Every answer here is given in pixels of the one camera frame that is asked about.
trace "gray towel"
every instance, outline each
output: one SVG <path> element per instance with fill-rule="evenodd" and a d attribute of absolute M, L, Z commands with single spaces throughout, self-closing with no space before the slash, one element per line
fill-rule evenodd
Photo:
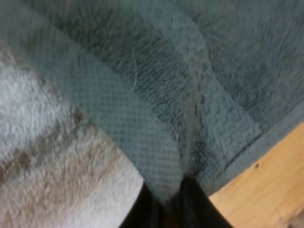
<path fill-rule="evenodd" d="M 300 0 L 1 0 L 0 40 L 168 200 L 211 194 L 304 120 Z"/>

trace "wood grain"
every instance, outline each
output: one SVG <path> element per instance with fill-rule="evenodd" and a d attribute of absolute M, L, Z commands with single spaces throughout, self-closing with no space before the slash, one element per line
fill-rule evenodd
<path fill-rule="evenodd" d="M 235 228 L 286 228 L 304 209 L 304 123 L 210 200 Z"/>

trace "towel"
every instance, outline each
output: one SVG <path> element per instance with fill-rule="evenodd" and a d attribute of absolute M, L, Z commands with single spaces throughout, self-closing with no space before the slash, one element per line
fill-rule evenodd
<path fill-rule="evenodd" d="M 300 0 L 2 0 L 0 40 L 165 203 L 184 174 L 214 193 L 304 120 L 303 15 Z"/>

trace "wooden floor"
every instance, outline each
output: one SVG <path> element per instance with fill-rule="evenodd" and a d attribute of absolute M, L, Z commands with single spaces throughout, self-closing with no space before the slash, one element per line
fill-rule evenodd
<path fill-rule="evenodd" d="M 235 228 L 287 228 L 304 210 L 304 123 L 210 199 Z"/>

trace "fabric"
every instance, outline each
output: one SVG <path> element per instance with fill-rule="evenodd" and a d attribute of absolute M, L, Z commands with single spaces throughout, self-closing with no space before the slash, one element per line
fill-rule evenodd
<path fill-rule="evenodd" d="M 143 184 L 122 151 L 2 45 L 0 98 L 0 227 L 119 227 Z"/>
<path fill-rule="evenodd" d="M 0 1 L 0 39 L 89 114 L 165 202 L 207 194 L 304 120 L 300 0 Z"/>

